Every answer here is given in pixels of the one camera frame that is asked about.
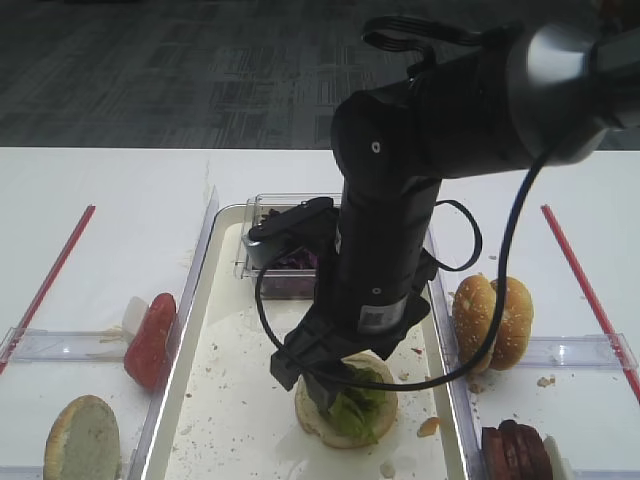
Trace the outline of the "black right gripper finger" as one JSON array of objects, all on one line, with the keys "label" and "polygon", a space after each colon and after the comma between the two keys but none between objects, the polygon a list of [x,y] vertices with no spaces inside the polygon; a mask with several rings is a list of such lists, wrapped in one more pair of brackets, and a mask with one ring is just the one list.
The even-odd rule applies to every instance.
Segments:
[{"label": "black right gripper finger", "polygon": [[[344,362],[320,365],[320,372],[342,380],[353,379],[353,374]],[[314,373],[305,374],[305,385],[309,397],[323,416],[329,414],[329,410],[335,403],[338,394],[347,388],[346,384],[335,382]]]}]

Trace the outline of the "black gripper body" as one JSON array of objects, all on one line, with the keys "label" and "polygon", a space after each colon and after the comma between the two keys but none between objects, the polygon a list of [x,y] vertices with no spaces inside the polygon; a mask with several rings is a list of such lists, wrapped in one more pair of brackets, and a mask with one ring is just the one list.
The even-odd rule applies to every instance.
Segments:
[{"label": "black gripper body", "polygon": [[301,322],[289,332],[284,345],[272,354],[271,375],[287,391],[303,372],[329,366],[346,357],[370,350],[386,360],[409,330],[430,313],[430,304],[417,294],[385,306],[364,305],[356,326],[335,324],[312,305]]}]

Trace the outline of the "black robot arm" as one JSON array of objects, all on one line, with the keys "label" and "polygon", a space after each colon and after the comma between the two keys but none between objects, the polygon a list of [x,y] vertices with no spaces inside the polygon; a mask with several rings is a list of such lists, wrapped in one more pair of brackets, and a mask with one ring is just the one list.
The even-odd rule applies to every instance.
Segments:
[{"label": "black robot arm", "polygon": [[610,130],[639,123],[639,33],[598,38],[558,24],[483,32],[378,17],[366,43],[420,52],[406,80],[352,94],[331,125],[344,178],[327,231],[294,237],[318,258],[313,304],[276,342],[271,373],[303,380],[321,411],[355,385],[343,365],[387,358],[429,310],[420,292],[436,262],[423,241],[445,179],[522,170],[499,257],[509,255],[524,200],[545,166],[588,157]]}]

